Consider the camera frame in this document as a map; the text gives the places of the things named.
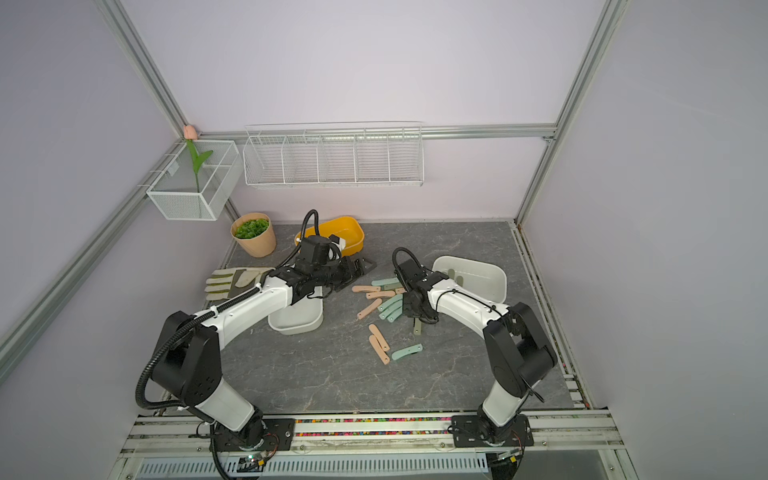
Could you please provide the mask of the white basin with knives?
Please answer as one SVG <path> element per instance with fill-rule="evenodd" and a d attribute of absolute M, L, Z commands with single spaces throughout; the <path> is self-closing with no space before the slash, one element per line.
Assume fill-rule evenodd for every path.
<path fill-rule="evenodd" d="M 454 269 L 462 276 L 465 290 L 495 303 L 504 303 L 507 297 L 507 276 L 501 267 L 471 259 L 441 256 L 433 262 L 432 269 L 447 274 Z"/>

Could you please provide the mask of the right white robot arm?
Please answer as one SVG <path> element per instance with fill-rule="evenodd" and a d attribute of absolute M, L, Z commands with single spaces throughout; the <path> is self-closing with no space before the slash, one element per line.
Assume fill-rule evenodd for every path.
<path fill-rule="evenodd" d="M 406 316 L 427 323 L 450 317 L 483 338 L 494 384 L 478 409 L 478 435 L 501 442 L 534 387 L 558 365 L 542 323 L 527 304 L 510 306 L 472 293 L 405 247 L 395 248 L 392 264 L 405 288 Z"/>

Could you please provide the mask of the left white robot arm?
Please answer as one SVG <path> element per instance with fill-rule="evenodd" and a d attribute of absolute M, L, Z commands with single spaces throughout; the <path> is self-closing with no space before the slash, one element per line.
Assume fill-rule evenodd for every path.
<path fill-rule="evenodd" d="M 343 255 L 339 236 L 302 230 L 290 254 L 253 288 L 195 314 L 177 311 L 165 320 L 135 387 L 137 406 L 185 408 L 214 431 L 229 433 L 237 448 L 260 447 L 268 435 L 263 413 L 224 379 L 222 349 L 268 316 L 306 299 L 322 300 L 375 267 L 360 253 Z"/>

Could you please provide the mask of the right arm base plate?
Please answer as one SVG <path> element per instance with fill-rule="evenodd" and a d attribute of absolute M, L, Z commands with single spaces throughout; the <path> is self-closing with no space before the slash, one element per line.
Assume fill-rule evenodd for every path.
<path fill-rule="evenodd" d="M 529 419 L 520 413 L 502 426 L 486 418 L 482 412 L 454 415 L 447 432 L 459 448 L 523 447 L 534 445 Z"/>

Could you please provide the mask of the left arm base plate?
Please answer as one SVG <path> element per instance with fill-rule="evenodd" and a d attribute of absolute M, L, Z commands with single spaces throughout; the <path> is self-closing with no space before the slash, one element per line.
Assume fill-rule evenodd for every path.
<path fill-rule="evenodd" d="M 295 418 L 258 418 L 240 431 L 233 431 L 216 423 L 213 430 L 213 448 L 223 453 L 251 453 L 255 451 L 287 451 L 291 448 L 296 426 Z"/>

